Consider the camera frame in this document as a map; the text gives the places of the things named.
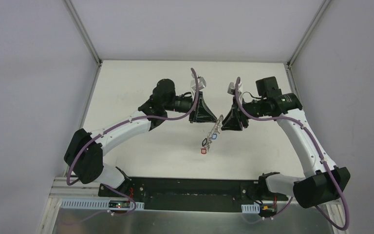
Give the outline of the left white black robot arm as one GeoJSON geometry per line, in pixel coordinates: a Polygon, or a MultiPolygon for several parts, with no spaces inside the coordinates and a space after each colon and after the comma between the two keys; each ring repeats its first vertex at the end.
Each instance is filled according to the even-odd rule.
{"type": "Polygon", "coordinates": [[[64,161],[83,184],[98,182],[110,186],[117,197],[129,191],[129,178],[125,173],[103,162],[110,150],[128,139],[147,133],[168,119],[168,111],[188,113],[191,123],[215,123],[216,116],[204,102],[202,87],[176,95],[175,84],[170,79],[157,82],[149,99],[133,112],[123,124],[87,132],[77,130],[68,146],[64,161]]]}

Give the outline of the large metal keyring disc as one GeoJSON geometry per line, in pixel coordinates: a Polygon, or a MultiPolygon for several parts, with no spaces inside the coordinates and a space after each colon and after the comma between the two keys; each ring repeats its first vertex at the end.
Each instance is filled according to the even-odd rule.
{"type": "Polygon", "coordinates": [[[218,119],[216,120],[216,123],[214,124],[214,126],[212,127],[212,129],[210,130],[210,132],[207,134],[207,136],[205,138],[207,138],[208,142],[207,144],[202,147],[202,148],[206,148],[207,149],[207,152],[209,151],[210,149],[210,146],[212,144],[213,141],[215,140],[212,140],[211,137],[213,134],[217,134],[219,135],[221,133],[221,127],[222,127],[222,121],[224,120],[224,116],[223,115],[220,115],[218,117],[218,119]]]}

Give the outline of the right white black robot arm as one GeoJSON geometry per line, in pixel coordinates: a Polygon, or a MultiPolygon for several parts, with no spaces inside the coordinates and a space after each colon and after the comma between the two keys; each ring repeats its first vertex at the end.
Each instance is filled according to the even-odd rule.
{"type": "Polygon", "coordinates": [[[242,131],[249,120],[275,121],[291,142],[303,169],[303,177],[273,172],[259,177],[260,198],[268,200],[275,194],[292,196],[303,208],[342,199],[350,180],[346,167],[338,167],[318,142],[306,119],[302,104],[293,93],[283,94],[275,77],[256,81],[258,97],[243,100],[242,83],[238,78],[227,92],[233,104],[222,122],[223,131],[242,131]]]}

